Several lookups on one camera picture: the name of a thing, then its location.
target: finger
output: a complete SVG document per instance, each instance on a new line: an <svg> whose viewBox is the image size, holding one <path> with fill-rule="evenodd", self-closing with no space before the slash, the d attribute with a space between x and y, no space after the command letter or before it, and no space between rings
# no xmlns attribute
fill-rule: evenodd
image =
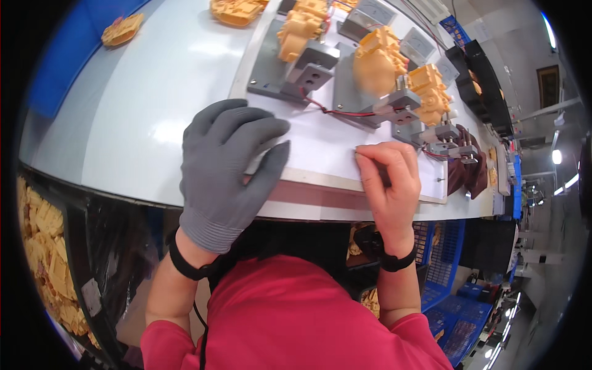
<svg viewBox="0 0 592 370"><path fill-rule="evenodd" d="M225 146L232 150L235 158L250 159L261 144L284 135L289 129L288 121L275 117L247 122L232 134Z"/></svg>
<svg viewBox="0 0 592 370"><path fill-rule="evenodd" d="M360 153L356 153L356 162L358 163L358 167L360 167L362 187L364 188L364 192L366 193L370 205L378 206L386 202L384 185L382 184L382 179L380 178L378 168L374 162Z"/></svg>
<svg viewBox="0 0 592 370"><path fill-rule="evenodd" d="M388 146L390 149L395 149L401 152L403 159L409 168L409 173L414 179L419 179L419 168L417 167L417 151L409 144L399 143L397 141L386 141L382 144Z"/></svg>
<svg viewBox="0 0 592 370"><path fill-rule="evenodd" d="M245 99L228 99L213 103L193 117L193 121L183 131L183 140L185 140L190 134L197 134L199 136L205 136L212 124L218 118L218 116L227 110L246 107L247 101Z"/></svg>
<svg viewBox="0 0 592 370"><path fill-rule="evenodd" d="M392 186L407 185L412 179L409 168L401 152L390 149L386 145L360 145L356 147L356 152L371 159L376 159L387 166L388 177L391 179Z"/></svg>
<svg viewBox="0 0 592 370"><path fill-rule="evenodd" d="M269 197L282 175L290 154L290 141L277 144L263 156L257 171L246 185L246 196L256 203L263 203Z"/></svg>
<svg viewBox="0 0 592 370"><path fill-rule="evenodd" d="M245 123L273 116L271 112L253 107L241 107L224 111L216 118L208 132L208 138L216 143L224 144Z"/></svg>

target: black wire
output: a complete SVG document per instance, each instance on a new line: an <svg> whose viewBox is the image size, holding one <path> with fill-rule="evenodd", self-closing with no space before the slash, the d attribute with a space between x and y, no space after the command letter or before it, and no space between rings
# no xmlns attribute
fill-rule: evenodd
<svg viewBox="0 0 592 370"><path fill-rule="evenodd" d="M197 318L201 321L201 324L204 326L204 335L201 339L201 349L200 349L200 370L205 369L205 343L208 341L208 324L205 323L204 319L201 317L200 312L197 310L197 305L195 301L193 302L193 310L197 315Z"/></svg>
<svg viewBox="0 0 592 370"><path fill-rule="evenodd" d="M454 7L454 0L452 0L452 13L454 15L454 25L449 25L448 23L444 23L445 25L447 25L448 27L456 27L456 25L458 25L458 21L456 20L456 8Z"/></svg>

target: gray glove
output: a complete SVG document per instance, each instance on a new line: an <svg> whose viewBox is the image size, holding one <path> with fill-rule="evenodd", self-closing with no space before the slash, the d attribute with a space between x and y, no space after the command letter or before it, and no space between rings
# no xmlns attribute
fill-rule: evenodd
<svg viewBox="0 0 592 370"><path fill-rule="evenodd" d="M265 154L246 185L243 174L261 144L288 130L287 121L243 99L214 103L194 117L183 132L179 225L196 245L218 254L230 250L277 184L289 141Z"/></svg>

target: white workbench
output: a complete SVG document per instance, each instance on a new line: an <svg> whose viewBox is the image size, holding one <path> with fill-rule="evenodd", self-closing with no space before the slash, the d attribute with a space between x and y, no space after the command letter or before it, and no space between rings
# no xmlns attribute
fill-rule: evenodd
<svg viewBox="0 0 592 370"><path fill-rule="evenodd" d="M30 112L20 158L51 176L114 195L151 203L182 206L182 132L208 104L246 94L246 83L260 40L275 16L270 1L262 16L245 29L220 24L208 2L152 0L140 12L146 20L135 38L115 50L100 48L72 85L53 121ZM335 17L340 17L338 10ZM403 37L414 25L398 14L392 25ZM438 26L448 47L452 39ZM329 33L327 44L341 39ZM429 62L439 58L434 53ZM331 105L330 81L314 98ZM468 127L482 150L484 130L459 99L455 123ZM308 107L247 94L250 105L266 108L292 124L291 157L260 216L307 220L370 220L359 192L352 153L355 145L390 140L390 125L372 131L348 125ZM445 198L446 166L420 154L422 198ZM421 204L417 220L470 218L493 214L493 190L470 201L464 192L446 204Z"/></svg>

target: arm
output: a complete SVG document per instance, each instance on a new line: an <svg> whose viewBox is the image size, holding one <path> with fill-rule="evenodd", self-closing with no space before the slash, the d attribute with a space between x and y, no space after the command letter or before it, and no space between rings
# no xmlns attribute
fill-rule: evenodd
<svg viewBox="0 0 592 370"><path fill-rule="evenodd" d="M228 253L277 184L288 160L289 142L271 148L247 184L243 174L261 143L285 134L288 122L247 107L243 99L214 103L183 132L182 180L185 200L175 240L194 268ZM146 324L166 320L188 334L197 281L182 275L167 254L160 263L146 307Z"/></svg>
<svg viewBox="0 0 592 370"><path fill-rule="evenodd" d="M372 159L386 165L392 187L384 188ZM356 148L356 161L385 252L398 258L409 255L414 244L413 214L422 188L415 150L393 141L361 145ZM407 315L421 313L414 263L397 272L381 269L377 288L380 322L384 326L391 327Z"/></svg>
<svg viewBox="0 0 592 370"><path fill-rule="evenodd" d="M212 263L218 255L198 248L182 228L176 234L177 248L181 256L193 267L200 268ZM189 312L193 309L197 281L181 275L167 253L156 271L148 303L146 326L156 320L166 320L181 326L189 335Z"/></svg>

